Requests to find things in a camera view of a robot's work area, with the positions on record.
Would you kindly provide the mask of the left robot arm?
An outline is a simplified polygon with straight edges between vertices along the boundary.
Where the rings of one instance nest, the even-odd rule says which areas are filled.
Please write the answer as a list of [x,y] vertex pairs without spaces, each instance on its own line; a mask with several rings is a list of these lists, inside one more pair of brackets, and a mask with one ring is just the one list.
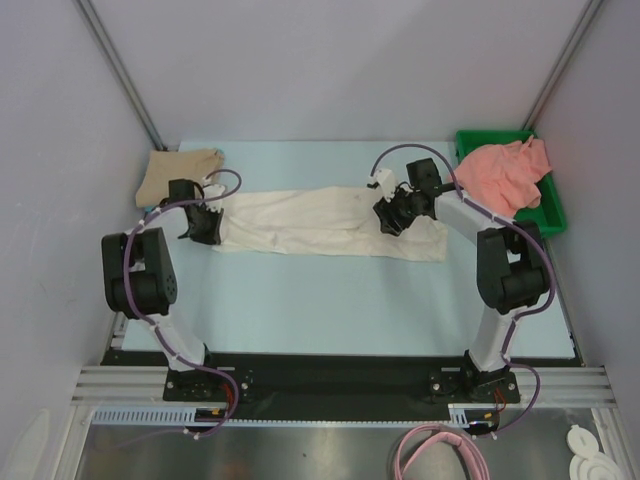
[[168,196],[160,209],[179,206],[155,217],[157,226],[146,221],[136,231],[106,235],[101,239],[105,297],[109,308],[130,320],[147,325],[150,336],[165,354],[169,368],[189,371],[186,387],[197,398],[214,397],[221,387],[220,374],[205,365],[208,349],[183,321],[175,303],[178,279],[170,256],[170,240],[188,239],[208,247],[221,243],[224,209],[221,202],[205,196],[223,194],[222,185],[201,186],[193,180],[168,183]]

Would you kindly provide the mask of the cream white t shirt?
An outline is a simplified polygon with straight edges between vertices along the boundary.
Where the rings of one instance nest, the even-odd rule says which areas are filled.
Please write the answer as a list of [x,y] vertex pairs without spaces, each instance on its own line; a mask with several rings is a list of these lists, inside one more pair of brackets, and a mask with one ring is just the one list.
[[388,257],[443,262],[448,230],[419,217],[394,237],[380,231],[373,205],[381,198],[360,187],[237,193],[223,202],[220,253]]

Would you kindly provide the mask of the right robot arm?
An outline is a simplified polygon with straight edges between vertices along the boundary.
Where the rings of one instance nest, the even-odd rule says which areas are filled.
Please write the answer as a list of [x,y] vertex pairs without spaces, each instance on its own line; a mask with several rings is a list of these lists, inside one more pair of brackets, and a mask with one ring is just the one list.
[[463,393],[484,401],[497,389],[493,372],[510,366],[509,349],[521,317],[545,306],[540,297],[555,295],[553,271],[532,221],[515,222],[474,201],[456,179],[443,183],[430,158],[406,165],[408,180],[399,182],[386,168],[374,167],[368,186],[381,191],[373,211],[384,234],[400,236],[415,220],[428,217],[463,235],[476,248],[476,286],[484,303],[478,333],[465,353],[468,371]]

